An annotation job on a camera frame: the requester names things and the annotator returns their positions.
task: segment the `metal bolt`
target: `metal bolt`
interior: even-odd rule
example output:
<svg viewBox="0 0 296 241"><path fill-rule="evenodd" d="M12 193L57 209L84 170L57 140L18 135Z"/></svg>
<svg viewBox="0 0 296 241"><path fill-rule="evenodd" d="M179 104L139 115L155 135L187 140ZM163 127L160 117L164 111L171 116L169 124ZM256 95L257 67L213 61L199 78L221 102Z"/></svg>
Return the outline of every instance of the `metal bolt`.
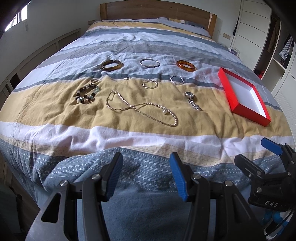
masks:
<svg viewBox="0 0 296 241"><path fill-rule="evenodd" d="M193 174L192 177L193 177L193 179L201 179L202 178L202 176L198 173Z"/></svg>
<svg viewBox="0 0 296 241"><path fill-rule="evenodd" d="M98 174L98 173L93 174L93 175L91 176L91 178L92 178L93 180L97 180L97 179L99 179L100 177L101 177L101 175Z"/></svg>
<svg viewBox="0 0 296 241"><path fill-rule="evenodd" d="M63 187L63 186L66 186L68 184L68 181L67 180L63 180L59 184L60 184L61 187Z"/></svg>
<svg viewBox="0 0 296 241"><path fill-rule="evenodd" d="M230 180L226 180L224 183L227 187L231 187L233 185L232 181Z"/></svg>

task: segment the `black cable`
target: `black cable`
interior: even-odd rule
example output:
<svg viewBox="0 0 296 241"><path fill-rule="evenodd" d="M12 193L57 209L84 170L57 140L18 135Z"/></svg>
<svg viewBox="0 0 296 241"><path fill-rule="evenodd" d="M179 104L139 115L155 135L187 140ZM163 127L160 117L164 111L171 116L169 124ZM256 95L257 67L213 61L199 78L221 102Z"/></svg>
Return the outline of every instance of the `black cable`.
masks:
<svg viewBox="0 0 296 241"><path fill-rule="evenodd" d="M269 234L272 234L274 231L276 231L282 224L291 216L291 214L295 211L296 206L289 212L289 214L285 217L283 221L281 221L270 233L266 234L265 237L267 237Z"/></svg>

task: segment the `window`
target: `window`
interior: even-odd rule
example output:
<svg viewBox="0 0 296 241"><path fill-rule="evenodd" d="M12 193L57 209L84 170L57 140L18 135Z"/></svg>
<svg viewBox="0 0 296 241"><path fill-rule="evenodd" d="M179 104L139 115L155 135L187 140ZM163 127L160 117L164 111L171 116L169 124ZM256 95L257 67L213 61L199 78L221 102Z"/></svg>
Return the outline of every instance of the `window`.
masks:
<svg viewBox="0 0 296 241"><path fill-rule="evenodd" d="M8 24L5 31L10 29L12 26L16 25L17 23L27 19L27 5L13 18L13 20Z"/></svg>

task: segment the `brown bangle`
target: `brown bangle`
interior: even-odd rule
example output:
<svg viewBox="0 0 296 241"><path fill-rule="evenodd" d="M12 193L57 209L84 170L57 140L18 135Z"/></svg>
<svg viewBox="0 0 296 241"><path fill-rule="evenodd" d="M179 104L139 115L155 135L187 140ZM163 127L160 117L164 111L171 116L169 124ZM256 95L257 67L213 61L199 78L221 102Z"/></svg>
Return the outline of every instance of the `brown bangle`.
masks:
<svg viewBox="0 0 296 241"><path fill-rule="evenodd" d="M183 69L183 70L188 71L188 72L193 72L193 71L196 70L195 66L192 63L189 63L189 62L187 62L185 60L179 60L179 61L177 61L177 66L179 68Z"/></svg>
<svg viewBox="0 0 296 241"><path fill-rule="evenodd" d="M118 65L106 68L105 66L108 65L108 64L118 64ZM113 71L113 70L116 70L116 69L120 69L122 66L123 66L123 63L121 63L119 60L108 60L108 61L105 61L104 63L102 63L100 65L100 69L102 71Z"/></svg>

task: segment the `white wall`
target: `white wall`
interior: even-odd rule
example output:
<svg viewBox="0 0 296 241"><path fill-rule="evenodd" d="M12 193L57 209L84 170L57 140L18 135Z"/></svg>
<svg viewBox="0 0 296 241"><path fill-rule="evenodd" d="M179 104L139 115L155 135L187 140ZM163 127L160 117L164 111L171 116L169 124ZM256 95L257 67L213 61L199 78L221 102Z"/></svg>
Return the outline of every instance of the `white wall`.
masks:
<svg viewBox="0 0 296 241"><path fill-rule="evenodd" d="M27 20L6 31L0 39L0 83L25 58L48 42L77 28L83 34L87 21L100 19L100 3L114 0L32 0ZM170 0L191 5L218 16L213 39L230 46L241 0Z"/></svg>

